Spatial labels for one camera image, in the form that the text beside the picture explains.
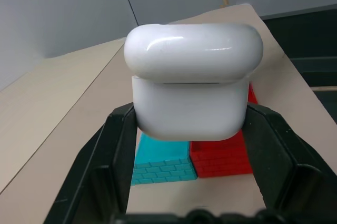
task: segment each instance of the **red toy block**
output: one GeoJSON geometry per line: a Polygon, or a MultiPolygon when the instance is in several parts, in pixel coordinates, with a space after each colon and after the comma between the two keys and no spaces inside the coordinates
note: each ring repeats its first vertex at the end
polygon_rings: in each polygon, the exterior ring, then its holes
{"type": "MultiPolygon", "coordinates": [[[[248,101],[257,104],[251,86],[248,101]]],[[[223,141],[192,141],[190,158],[200,178],[252,173],[241,130],[223,141]]]]}

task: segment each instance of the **black floor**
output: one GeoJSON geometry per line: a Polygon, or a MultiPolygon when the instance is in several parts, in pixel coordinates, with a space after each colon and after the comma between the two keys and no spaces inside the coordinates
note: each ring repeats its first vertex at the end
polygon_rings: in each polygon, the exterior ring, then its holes
{"type": "MultiPolygon", "coordinates": [[[[337,9],[264,22],[309,86],[337,86],[337,9]]],[[[315,94],[337,122],[337,91],[315,94]]]]}

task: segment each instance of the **wooden surface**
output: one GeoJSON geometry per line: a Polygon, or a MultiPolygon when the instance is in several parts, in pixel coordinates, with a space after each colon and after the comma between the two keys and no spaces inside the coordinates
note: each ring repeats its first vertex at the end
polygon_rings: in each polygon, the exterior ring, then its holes
{"type": "Polygon", "coordinates": [[[0,192],[124,44],[45,59],[0,92],[0,192]]]}
{"type": "MultiPolygon", "coordinates": [[[[281,113],[336,172],[336,124],[251,6],[227,7],[181,23],[225,21],[250,23],[260,32],[263,63],[252,76],[258,102],[281,113]]],[[[1,223],[43,222],[81,147],[114,108],[132,101],[131,76],[120,50],[0,194],[1,223]]],[[[263,206],[253,176],[241,175],[137,185],[131,187],[127,210],[184,215],[199,207],[250,215],[263,206]]]]}

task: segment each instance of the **white earbud case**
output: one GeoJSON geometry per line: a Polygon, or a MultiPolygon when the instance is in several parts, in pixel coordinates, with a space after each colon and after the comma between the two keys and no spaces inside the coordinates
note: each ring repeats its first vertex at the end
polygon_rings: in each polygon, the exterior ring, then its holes
{"type": "Polygon", "coordinates": [[[143,25],[127,36],[138,125],[160,140],[217,141],[241,128],[263,44],[237,23],[143,25]]]}

